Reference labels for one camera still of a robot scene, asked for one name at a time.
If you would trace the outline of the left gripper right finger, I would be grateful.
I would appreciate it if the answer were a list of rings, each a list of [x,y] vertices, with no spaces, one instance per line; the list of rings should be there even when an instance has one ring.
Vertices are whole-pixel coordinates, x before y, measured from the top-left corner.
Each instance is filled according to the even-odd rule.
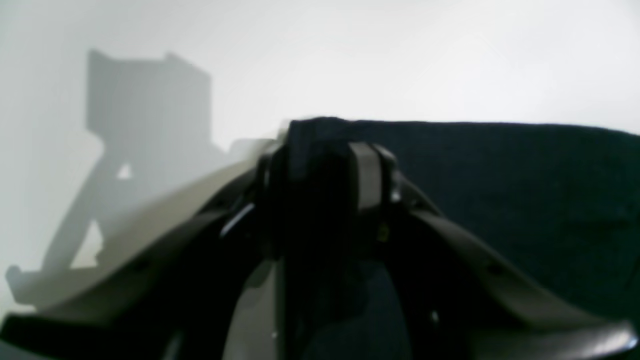
[[[354,239],[396,291],[416,360],[622,360],[626,319],[595,316],[454,223],[380,145],[350,142]]]

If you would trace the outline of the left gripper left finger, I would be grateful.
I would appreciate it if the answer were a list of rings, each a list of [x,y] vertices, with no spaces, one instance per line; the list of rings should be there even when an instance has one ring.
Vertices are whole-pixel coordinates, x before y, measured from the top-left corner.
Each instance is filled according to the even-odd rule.
[[[221,360],[245,283],[274,257],[265,215],[286,146],[97,285],[36,314],[12,314],[10,346],[53,360]]]

